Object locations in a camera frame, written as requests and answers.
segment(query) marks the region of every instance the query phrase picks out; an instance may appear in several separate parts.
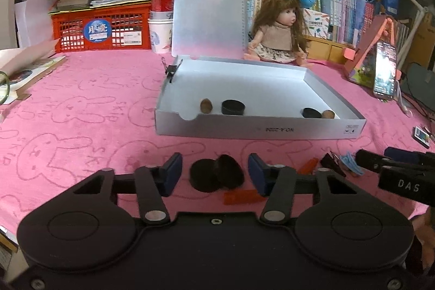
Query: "doll hair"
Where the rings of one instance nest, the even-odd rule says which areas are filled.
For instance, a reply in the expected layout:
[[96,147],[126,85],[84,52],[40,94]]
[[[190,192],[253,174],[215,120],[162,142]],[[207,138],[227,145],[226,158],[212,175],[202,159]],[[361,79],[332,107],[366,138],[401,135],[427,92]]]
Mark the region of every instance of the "doll hair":
[[262,7],[255,17],[254,27],[252,34],[255,36],[260,26],[273,25],[278,18],[278,15],[286,9],[294,9],[296,14],[296,22],[291,26],[291,33],[293,35],[293,51],[299,52],[301,50],[306,52],[307,40],[304,37],[304,30],[306,30],[306,23],[302,13],[301,3],[299,0],[263,0]]

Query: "white cup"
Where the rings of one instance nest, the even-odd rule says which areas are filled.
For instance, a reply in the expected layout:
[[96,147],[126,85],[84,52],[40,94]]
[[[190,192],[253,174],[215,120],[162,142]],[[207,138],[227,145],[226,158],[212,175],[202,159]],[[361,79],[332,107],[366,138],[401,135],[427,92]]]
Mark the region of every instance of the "white cup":
[[173,11],[150,11],[150,19],[168,20],[172,19]]
[[148,19],[151,50],[154,53],[168,53],[172,41],[172,19]]

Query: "doll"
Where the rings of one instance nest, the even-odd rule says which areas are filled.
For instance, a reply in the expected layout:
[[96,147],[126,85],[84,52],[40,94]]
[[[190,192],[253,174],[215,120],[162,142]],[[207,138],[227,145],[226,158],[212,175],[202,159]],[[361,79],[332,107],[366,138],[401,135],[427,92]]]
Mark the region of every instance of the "doll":
[[263,0],[255,17],[252,34],[244,59],[290,63],[301,67],[307,62],[306,27],[299,0]]

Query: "red plastic crate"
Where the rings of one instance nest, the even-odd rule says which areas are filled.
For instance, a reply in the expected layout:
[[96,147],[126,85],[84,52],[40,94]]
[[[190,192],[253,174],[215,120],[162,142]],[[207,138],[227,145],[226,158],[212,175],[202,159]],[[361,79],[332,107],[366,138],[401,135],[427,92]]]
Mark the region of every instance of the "red plastic crate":
[[[106,8],[95,8],[72,13],[60,13],[51,16],[53,35],[60,39],[56,52],[75,52],[96,49],[151,49],[148,18],[151,4],[133,4]],[[83,28],[94,19],[107,20],[112,35],[102,42],[88,41]],[[123,36],[128,32],[142,32],[141,45],[125,45]]]

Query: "smartphone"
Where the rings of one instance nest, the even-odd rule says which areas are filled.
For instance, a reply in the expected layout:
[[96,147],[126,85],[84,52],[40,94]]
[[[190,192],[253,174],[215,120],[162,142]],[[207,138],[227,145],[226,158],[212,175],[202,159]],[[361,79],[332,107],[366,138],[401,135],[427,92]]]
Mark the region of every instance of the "smartphone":
[[396,82],[396,48],[379,41],[376,44],[375,82],[373,94],[378,99],[392,100]]
[[424,130],[420,129],[419,127],[414,127],[412,130],[412,137],[426,149],[429,149],[430,137],[429,134],[427,134]]

